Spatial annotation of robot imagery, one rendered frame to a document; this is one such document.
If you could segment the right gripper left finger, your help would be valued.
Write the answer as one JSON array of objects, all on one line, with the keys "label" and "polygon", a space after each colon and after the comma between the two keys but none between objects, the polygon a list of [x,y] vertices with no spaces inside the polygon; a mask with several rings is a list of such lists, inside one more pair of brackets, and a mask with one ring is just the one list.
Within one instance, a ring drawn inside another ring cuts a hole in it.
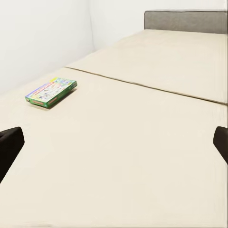
[{"label": "right gripper left finger", "polygon": [[20,126],[0,132],[0,183],[25,144]]}]

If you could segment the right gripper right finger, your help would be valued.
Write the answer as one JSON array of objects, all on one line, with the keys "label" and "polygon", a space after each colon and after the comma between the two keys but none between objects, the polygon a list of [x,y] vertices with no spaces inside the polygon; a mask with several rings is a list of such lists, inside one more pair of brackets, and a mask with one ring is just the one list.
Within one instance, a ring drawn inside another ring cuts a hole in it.
[{"label": "right gripper right finger", "polygon": [[213,143],[228,164],[228,128],[217,126]]}]

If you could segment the board game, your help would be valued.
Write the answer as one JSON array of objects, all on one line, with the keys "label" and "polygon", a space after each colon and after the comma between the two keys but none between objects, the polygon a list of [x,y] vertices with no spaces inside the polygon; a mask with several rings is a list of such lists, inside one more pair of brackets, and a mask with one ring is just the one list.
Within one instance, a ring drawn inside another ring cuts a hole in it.
[{"label": "board game", "polygon": [[27,102],[50,107],[76,86],[77,83],[73,80],[63,78],[51,79],[26,95],[25,98]]}]

